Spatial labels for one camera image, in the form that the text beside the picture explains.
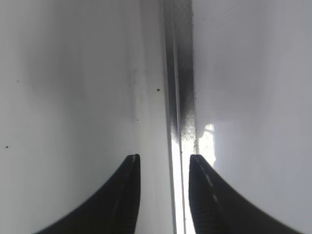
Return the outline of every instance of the white surface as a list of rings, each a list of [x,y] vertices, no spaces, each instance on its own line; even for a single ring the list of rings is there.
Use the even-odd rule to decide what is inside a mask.
[[[259,208],[312,233],[312,1],[193,7],[198,137],[215,143],[200,153]]]
[[[172,233],[161,42],[156,0],[0,0],[1,234],[52,224],[134,153],[136,232]]]

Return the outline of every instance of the glossy white surface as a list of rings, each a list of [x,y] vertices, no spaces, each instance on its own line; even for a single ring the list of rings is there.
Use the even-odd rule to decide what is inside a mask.
[[[200,153],[249,201],[312,233],[312,1],[193,7]]]
[[[136,232],[173,232],[160,30],[156,0],[0,0],[1,234],[60,219],[134,153]]]

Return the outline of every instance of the textured black material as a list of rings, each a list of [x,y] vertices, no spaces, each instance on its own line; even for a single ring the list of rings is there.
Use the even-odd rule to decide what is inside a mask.
[[[86,202],[38,234],[133,234],[140,203],[140,157],[127,156]]]
[[[191,156],[189,200],[197,234],[298,234],[237,193],[200,155]]]

